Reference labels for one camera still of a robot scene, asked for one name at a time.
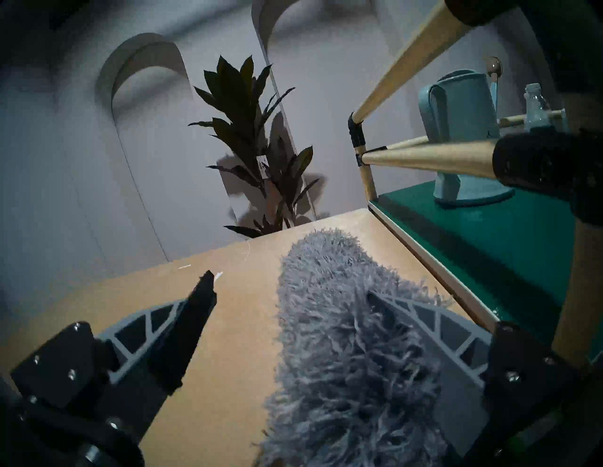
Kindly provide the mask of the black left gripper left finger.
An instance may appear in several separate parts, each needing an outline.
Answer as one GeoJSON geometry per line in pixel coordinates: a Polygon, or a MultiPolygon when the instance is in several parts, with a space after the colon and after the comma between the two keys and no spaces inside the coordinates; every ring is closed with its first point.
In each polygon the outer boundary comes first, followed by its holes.
{"type": "Polygon", "coordinates": [[[140,310],[99,334],[73,322],[10,371],[19,392],[79,418],[118,419],[140,442],[183,384],[217,302],[206,271],[186,299],[140,310]]]}

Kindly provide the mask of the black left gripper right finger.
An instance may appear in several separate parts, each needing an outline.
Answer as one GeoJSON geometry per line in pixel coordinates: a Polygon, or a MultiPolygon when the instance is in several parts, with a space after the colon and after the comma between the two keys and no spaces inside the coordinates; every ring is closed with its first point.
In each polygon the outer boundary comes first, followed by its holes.
{"type": "Polygon", "coordinates": [[[579,373],[517,324],[494,333],[442,307],[370,292],[368,303],[416,331],[440,366],[435,420],[448,443],[444,466],[538,465],[562,427],[579,373]]]}

